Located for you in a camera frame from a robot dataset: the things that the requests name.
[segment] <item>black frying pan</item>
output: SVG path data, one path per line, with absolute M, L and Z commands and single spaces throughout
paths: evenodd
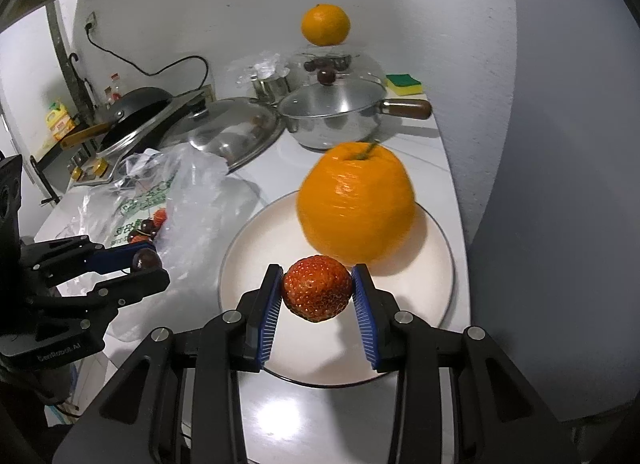
M 97 124 L 82 132 L 69 134 L 60 144 L 62 148 L 71 148 L 107 132 L 100 143 L 99 151 L 103 151 L 157 115 L 169 104 L 172 97 L 166 90 L 156 87 L 132 90 L 111 105 L 111 119 L 108 124 Z

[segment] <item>screw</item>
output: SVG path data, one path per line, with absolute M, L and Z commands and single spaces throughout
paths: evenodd
M 151 333 L 151 339 L 153 341 L 164 341 L 168 337 L 169 337 L 169 331 L 168 331 L 168 329 L 165 329 L 164 327 L 160 327 L 158 329 L 155 329 Z
M 480 327 L 469 327 L 466 330 L 466 335 L 469 336 L 471 339 L 480 341 L 481 339 L 484 339 L 484 336 L 486 335 L 486 333 Z
M 407 324 L 414 320 L 414 315 L 405 310 L 399 310 L 394 314 L 394 320 L 401 324 Z
M 237 323 L 242 319 L 242 314 L 237 310 L 228 310 L 222 315 L 222 321 L 225 323 Z

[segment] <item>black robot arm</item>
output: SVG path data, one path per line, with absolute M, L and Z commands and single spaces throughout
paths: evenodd
M 24 245 L 18 229 L 22 157 L 0 160 L 0 364 L 57 368 L 104 348 L 118 309 L 169 285 L 154 247 L 105 249 L 86 235 Z M 131 274 L 100 282 L 86 296 L 61 297 L 56 285 L 86 272 Z
M 451 374 L 456 462 L 580 462 L 564 429 L 482 329 L 432 328 L 375 289 L 365 266 L 356 269 L 376 311 L 378 367 L 399 371 L 390 464 L 441 462 L 441 367 Z M 200 330 L 153 330 L 71 429 L 54 464 L 246 463 L 238 372 L 259 372 L 268 355 L 281 278 L 281 268 L 270 266 L 259 290 Z M 187 368 L 195 368 L 191 449 L 180 433 Z

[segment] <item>pan lid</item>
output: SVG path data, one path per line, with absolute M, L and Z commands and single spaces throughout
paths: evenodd
M 385 96 L 386 89 L 376 82 L 343 78 L 332 84 L 300 87 L 278 104 L 278 111 L 289 118 L 325 118 L 364 110 Z
M 284 122 L 273 108 L 253 98 L 229 98 L 177 121 L 159 147 L 188 142 L 201 152 L 224 157 L 233 171 L 264 151 L 283 130 Z

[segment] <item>electrical outlet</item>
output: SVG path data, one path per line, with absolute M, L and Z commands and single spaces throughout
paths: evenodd
M 91 14 L 86 18 L 85 25 L 91 24 L 91 29 L 89 32 L 93 32 L 95 27 L 98 25 L 98 19 L 96 18 L 95 11 L 92 11 Z

